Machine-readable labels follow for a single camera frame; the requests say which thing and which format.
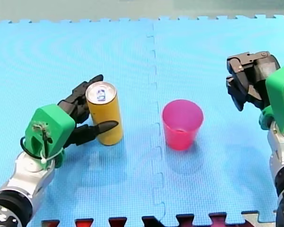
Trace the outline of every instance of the can lid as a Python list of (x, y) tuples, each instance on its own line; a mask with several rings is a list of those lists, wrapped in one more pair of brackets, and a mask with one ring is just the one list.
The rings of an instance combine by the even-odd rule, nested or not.
[(116, 96), (116, 88), (110, 83), (99, 81), (87, 88), (85, 96), (91, 103), (106, 104)]

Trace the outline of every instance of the silver robot arm segment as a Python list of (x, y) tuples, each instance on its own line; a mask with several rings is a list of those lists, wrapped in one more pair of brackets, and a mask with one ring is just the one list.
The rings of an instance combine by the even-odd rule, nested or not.
[(0, 227), (26, 227), (54, 177), (54, 160), (42, 169), (34, 158), (22, 152), (15, 162), (14, 174), (0, 188)]

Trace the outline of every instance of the aluminum can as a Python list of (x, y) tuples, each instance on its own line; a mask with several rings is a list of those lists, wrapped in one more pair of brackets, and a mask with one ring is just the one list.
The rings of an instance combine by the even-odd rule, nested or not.
[(105, 121), (119, 123), (98, 135), (99, 142), (108, 146), (117, 144), (123, 137), (123, 129), (116, 88), (108, 82), (99, 81), (87, 88), (85, 96), (94, 125)]

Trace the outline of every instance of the zip tie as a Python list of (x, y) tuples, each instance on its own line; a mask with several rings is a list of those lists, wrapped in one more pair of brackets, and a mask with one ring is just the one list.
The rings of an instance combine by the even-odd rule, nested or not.
[(61, 148), (60, 151), (59, 151), (57, 154), (55, 154), (55, 155), (53, 155), (53, 156), (51, 156), (51, 157), (45, 158), (45, 157), (43, 156), (42, 150), (41, 150), (41, 151), (40, 151), (41, 163), (42, 163), (42, 164), (46, 164), (48, 161), (50, 161), (51, 159), (57, 157), (57, 156), (58, 156), (59, 154), (61, 154), (63, 151), (64, 151), (64, 149)]

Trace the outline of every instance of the blue foam mat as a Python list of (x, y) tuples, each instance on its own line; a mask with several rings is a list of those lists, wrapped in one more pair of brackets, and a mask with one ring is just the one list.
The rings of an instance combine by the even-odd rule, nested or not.
[(284, 65), (284, 19), (175, 20), (154, 24), (159, 109), (178, 98), (204, 111), (196, 145), (184, 154), (157, 140), (164, 176), (160, 193), (166, 216), (193, 213), (195, 225), (209, 225), (210, 213), (226, 212), (226, 223), (244, 223), (242, 211), (259, 211), (259, 221), (274, 221), (276, 194), (269, 171), (271, 150), (258, 124), (259, 110), (237, 111), (227, 94), (226, 57), (270, 51)]
[[(57, 103), (83, 80), (103, 74), (116, 85), (124, 139), (67, 149), (30, 226), (59, 219), (155, 216), (176, 226), (177, 214), (193, 213), (194, 224), (226, 212), (257, 210), (273, 221), (276, 195), (270, 147), (258, 124), (259, 111), (239, 113), (227, 95), (226, 57), (268, 50), (284, 65), (284, 19), (128, 21), (90, 23), (0, 23), (0, 186), (13, 172), (19, 139), (37, 107)], [(196, 145), (185, 153), (166, 148), (163, 106), (176, 98), (198, 103), (205, 121)]]

